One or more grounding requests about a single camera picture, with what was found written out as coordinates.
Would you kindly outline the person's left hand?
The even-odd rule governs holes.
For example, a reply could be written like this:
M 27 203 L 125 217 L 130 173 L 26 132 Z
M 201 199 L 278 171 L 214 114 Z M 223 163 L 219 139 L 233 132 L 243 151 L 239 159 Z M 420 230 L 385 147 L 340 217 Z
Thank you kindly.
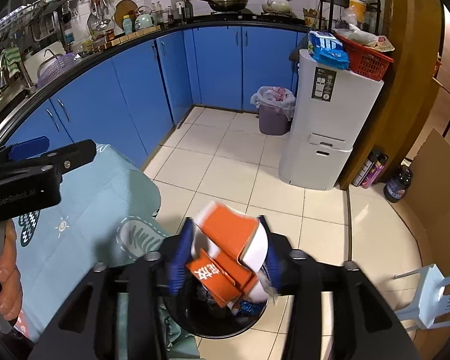
M 10 219 L 5 225 L 4 248 L 0 256 L 0 314 L 7 321 L 15 320 L 22 309 L 23 289 L 17 269 L 17 234 Z

